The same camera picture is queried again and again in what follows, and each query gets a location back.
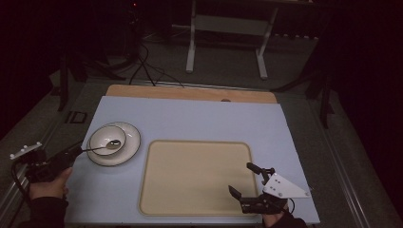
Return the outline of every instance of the tan tray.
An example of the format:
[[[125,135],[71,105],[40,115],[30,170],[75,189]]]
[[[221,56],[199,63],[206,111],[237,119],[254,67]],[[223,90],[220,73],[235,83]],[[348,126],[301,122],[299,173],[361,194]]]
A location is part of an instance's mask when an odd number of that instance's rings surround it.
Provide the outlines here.
[[[149,145],[140,211],[147,216],[251,216],[228,185],[256,197],[249,146],[243,142],[154,141]]]

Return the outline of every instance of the metal stand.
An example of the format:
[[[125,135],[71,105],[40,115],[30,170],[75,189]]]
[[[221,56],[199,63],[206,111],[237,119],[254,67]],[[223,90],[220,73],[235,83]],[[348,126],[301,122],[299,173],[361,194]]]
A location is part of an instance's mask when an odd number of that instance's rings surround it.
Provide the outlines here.
[[[258,61],[259,74],[262,80],[268,78],[266,65],[263,59],[263,53],[266,49],[267,42],[269,41],[273,25],[278,14],[278,8],[274,8],[270,20],[247,20],[238,18],[228,18],[219,16],[200,15],[196,13],[196,0],[192,2],[192,17],[190,21],[190,45],[187,53],[186,72],[192,73],[195,62],[195,33],[196,29],[210,30],[218,32],[229,32],[238,34],[248,34],[263,36],[263,42],[256,50],[256,57]]]

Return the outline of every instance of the dark background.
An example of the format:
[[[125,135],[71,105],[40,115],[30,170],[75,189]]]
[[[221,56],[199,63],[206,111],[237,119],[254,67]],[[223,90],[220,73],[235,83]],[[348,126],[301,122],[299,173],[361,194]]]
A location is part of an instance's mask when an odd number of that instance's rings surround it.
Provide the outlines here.
[[[217,2],[206,2],[201,10],[214,14]],[[170,25],[189,25],[190,1],[138,1],[142,18],[169,37]],[[242,4],[220,12],[236,16],[265,17],[272,5]],[[403,22],[402,6],[392,1],[317,1],[342,6],[333,10],[281,6],[274,32],[320,37],[307,63],[307,70],[319,68],[333,78],[332,87],[353,123],[400,217],[403,218],[403,192],[400,184],[403,147]],[[130,7],[130,1],[3,1],[2,24],[1,131],[3,138],[51,90],[50,73],[59,67],[66,48],[77,49],[91,58],[105,58],[105,40],[100,28],[126,15],[117,11]],[[103,12],[103,18],[92,13]]]

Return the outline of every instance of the spoon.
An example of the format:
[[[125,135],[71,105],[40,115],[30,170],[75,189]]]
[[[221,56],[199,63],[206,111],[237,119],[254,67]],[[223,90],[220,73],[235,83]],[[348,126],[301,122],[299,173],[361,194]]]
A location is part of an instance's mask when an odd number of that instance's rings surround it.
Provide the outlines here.
[[[97,150],[97,149],[117,149],[119,148],[119,146],[121,146],[121,142],[118,140],[113,140],[113,141],[109,141],[106,146],[103,147],[98,147],[98,148],[92,148],[92,149],[85,149],[83,150],[83,152],[89,151],[89,150]]]

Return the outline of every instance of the human hand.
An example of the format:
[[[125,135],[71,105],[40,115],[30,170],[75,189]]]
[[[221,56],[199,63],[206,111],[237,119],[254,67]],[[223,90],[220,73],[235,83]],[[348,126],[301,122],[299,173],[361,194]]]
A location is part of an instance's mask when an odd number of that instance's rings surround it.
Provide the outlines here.
[[[65,169],[59,176],[52,182],[36,182],[32,183],[29,187],[29,197],[31,200],[42,197],[63,198],[63,195],[68,193],[66,182],[72,173],[73,169]]]
[[[284,210],[288,210],[288,203],[285,203],[283,208],[284,208]],[[274,214],[274,215],[264,215],[263,214],[261,216],[263,217],[265,227],[272,227],[284,216],[284,212],[281,211],[279,214]]]

